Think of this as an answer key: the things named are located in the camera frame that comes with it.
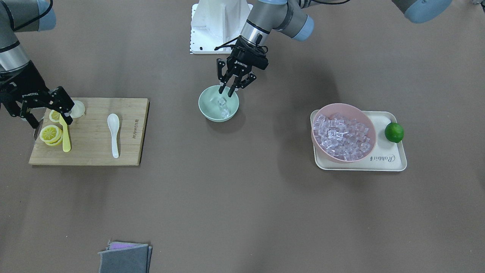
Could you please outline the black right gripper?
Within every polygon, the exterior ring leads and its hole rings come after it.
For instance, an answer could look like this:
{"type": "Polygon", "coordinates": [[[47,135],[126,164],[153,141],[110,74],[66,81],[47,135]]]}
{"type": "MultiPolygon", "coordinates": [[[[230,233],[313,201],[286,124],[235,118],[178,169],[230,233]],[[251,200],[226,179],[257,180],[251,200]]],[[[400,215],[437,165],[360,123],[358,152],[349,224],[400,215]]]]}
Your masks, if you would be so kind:
{"type": "Polygon", "coordinates": [[[70,126],[73,122],[70,116],[73,100],[62,86],[49,90],[33,61],[19,69],[1,72],[1,104],[11,116],[26,119],[33,129],[38,128],[39,121],[31,113],[32,108],[57,111],[66,124],[70,126]]]}

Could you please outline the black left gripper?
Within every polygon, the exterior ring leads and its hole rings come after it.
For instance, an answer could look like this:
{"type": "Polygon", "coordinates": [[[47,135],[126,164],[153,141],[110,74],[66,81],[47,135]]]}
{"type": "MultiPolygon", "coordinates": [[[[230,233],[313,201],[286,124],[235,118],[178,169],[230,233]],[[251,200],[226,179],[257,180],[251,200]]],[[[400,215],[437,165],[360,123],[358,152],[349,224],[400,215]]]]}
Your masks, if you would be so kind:
{"type": "Polygon", "coordinates": [[[231,98],[237,89],[244,89],[256,80],[256,74],[252,72],[254,67],[265,70],[268,67],[269,61],[266,57],[268,50],[266,46],[253,45],[242,36],[227,42],[227,47],[232,49],[227,60],[224,61],[221,58],[216,60],[217,76],[220,80],[218,92],[222,94],[227,85],[227,81],[234,76],[234,81],[228,91],[228,97],[231,98]],[[225,66],[227,66],[227,70],[223,74],[223,68],[225,66]]]}

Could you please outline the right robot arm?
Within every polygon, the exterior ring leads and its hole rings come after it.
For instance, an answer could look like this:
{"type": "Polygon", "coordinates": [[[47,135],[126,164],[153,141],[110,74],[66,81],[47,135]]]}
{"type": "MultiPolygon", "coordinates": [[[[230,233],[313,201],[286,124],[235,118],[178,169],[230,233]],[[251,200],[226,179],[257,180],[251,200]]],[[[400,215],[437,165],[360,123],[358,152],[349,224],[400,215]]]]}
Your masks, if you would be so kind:
{"type": "Polygon", "coordinates": [[[2,0],[0,5],[0,101],[10,116],[39,121],[31,110],[48,108],[59,112],[67,124],[74,102],[61,86],[50,89],[22,47],[17,33],[51,30],[56,25],[52,0],[2,0]]]}

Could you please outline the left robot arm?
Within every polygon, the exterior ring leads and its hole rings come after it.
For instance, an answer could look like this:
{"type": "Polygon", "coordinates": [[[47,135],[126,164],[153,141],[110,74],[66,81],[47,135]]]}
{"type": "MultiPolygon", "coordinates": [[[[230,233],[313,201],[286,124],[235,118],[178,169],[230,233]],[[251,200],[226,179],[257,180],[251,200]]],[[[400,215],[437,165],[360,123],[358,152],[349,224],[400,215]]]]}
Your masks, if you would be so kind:
{"type": "Polygon", "coordinates": [[[219,93],[223,93],[228,81],[234,78],[229,86],[228,96],[246,88],[255,81],[252,69],[265,70],[268,66],[265,41],[272,30],[297,40],[305,41],[314,29],[314,20],[304,8],[321,1],[313,0],[259,0],[250,11],[240,35],[221,45],[231,48],[226,60],[217,59],[217,76],[220,81],[219,93]]]}

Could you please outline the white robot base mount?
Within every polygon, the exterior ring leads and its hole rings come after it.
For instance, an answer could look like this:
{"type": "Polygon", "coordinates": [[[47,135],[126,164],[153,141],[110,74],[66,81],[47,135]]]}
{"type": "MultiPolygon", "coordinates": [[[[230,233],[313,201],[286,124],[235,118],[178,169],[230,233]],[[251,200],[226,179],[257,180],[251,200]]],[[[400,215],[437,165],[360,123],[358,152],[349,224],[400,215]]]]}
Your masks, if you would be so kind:
{"type": "Polygon", "coordinates": [[[252,10],[246,0],[200,0],[192,5],[191,54],[230,54],[216,47],[237,38],[252,10]]]}

